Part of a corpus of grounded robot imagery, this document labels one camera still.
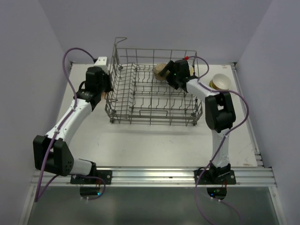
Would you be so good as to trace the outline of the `lime green bowl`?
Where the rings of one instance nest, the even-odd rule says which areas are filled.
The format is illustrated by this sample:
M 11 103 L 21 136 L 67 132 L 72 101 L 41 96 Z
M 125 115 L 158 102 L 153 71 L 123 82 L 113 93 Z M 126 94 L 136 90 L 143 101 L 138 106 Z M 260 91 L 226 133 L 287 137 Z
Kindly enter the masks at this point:
M 214 84 L 213 81 L 210 81 L 209 86 L 214 90 L 218 90 L 218 87 Z

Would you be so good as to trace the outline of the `beige brown glazed bowl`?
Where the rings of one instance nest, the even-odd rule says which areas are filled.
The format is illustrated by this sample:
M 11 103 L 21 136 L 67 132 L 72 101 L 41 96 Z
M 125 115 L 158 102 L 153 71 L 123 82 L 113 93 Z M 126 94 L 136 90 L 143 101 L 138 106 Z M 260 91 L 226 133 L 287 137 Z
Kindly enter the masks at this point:
M 169 75 L 170 71 L 167 70 L 164 74 L 162 73 L 163 69 L 166 67 L 165 63 L 159 63 L 154 68 L 154 77 L 158 81 L 166 80 L 167 76 Z

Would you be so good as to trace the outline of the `grey wire dish rack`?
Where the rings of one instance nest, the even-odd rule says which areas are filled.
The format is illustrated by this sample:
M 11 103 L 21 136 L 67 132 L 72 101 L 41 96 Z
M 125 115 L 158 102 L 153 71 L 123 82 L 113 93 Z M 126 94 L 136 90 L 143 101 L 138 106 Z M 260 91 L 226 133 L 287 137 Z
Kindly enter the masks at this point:
M 106 94 L 105 112 L 111 123 L 195 126 L 203 114 L 201 100 L 167 81 L 155 78 L 155 66 L 186 56 L 193 50 L 126 48 L 114 41 L 110 75 L 113 90 Z

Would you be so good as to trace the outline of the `beige bowl with sunflower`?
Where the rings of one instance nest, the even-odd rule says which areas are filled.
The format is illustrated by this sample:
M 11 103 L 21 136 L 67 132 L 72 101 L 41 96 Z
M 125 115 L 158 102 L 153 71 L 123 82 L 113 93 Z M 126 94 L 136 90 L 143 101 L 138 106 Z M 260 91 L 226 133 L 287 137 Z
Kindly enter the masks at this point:
M 215 74 L 211 81 L 218 87 L 218 90 L 229 90 L 231 80 L 224 74 Z

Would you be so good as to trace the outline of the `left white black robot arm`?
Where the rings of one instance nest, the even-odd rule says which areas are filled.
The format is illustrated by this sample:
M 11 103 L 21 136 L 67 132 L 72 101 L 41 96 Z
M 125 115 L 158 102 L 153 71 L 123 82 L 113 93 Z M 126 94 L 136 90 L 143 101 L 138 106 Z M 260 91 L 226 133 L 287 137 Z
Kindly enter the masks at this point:
M 81 175 L 81 179 L 92 184 L 97 180 L 95 163 L 75 159 L 69 144 L 82 124 L 93 112 L 104 92 L 112 91 L 107 66 L 92 66 L 86 71 L 86 79 L 80 85 L 76 96 L 63 118 L 44 136 L 33 140 L 35 168 L 60 176 Z

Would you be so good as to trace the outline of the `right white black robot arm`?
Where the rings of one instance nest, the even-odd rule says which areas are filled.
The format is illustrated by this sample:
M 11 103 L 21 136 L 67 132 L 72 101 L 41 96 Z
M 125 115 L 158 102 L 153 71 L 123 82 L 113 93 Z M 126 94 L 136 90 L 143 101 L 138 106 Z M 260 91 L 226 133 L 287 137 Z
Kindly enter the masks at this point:
M 191 75 L 187 59 L 169 61 L 158 70 L 157 76 L 166 79 L 176 90 L 182 89 L 205 104 L 205 121 L 212 131 L 213 153 L 206 168 L 194 171 L 196 184 L 236 184 L 229 161 L 228 131 L 236 121 L 231 94 L 201 84 L 196 75 Z

